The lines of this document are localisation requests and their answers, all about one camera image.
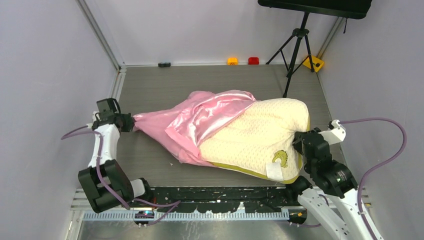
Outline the white pillow with yellow trim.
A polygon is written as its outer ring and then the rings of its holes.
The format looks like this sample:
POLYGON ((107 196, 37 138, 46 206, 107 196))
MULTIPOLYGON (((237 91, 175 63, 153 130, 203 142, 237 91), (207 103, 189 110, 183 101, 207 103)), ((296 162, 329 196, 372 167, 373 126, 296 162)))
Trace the white pillow with yellow trim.
POLYGON ((201 158, 213 166, 257 178, 292 184, 303 160, 292 142, 310 130, 307 105, 297 99, 256 101, 199 146, 201 158))

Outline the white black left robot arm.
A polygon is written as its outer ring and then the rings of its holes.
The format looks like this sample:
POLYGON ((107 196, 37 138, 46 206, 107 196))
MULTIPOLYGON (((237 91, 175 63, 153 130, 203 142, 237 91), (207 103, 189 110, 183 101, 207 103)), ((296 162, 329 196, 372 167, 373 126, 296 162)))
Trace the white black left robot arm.
POLYGON ((148 207, 154 199, 153 191, 144 178, 129 180, 117 161, 117 146, 122 133, 134 128, 134 119, 122 113, 115 98, 97 101, 98 111, 88 134, 95 137, 93 155, 88 167, 78 172, 78 180, 95 213, 102 213, 119 205, 129 208, 135 200, 148 207))

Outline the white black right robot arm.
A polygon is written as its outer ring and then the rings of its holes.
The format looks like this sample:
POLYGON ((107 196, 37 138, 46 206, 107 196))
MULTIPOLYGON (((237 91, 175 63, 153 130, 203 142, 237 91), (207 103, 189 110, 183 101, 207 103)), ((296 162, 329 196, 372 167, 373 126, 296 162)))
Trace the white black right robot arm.
POLYGON ((335 213, 303 176, 286 186, 291 205, 305 207, 334 240, 382 240, 384 237, 365 208, 355 177, 348 167, 333 159, 330 146, 344 141, 346 130, 339 126, 321 131, 296 132, 292 146, 305 158, 305 171, 329 199, 335 213))

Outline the pink floral pillowcase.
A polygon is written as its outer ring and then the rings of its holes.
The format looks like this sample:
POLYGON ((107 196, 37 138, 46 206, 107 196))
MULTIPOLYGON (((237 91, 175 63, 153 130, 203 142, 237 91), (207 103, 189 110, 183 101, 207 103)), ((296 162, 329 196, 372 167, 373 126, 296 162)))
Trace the pink floral pillowcase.
POLYGON ((210 167, 200 145, 255 102, 250 92, 242 90, 193 91, 173 108, 135 114, 134 129, 156 140, 180 163, 210 167))

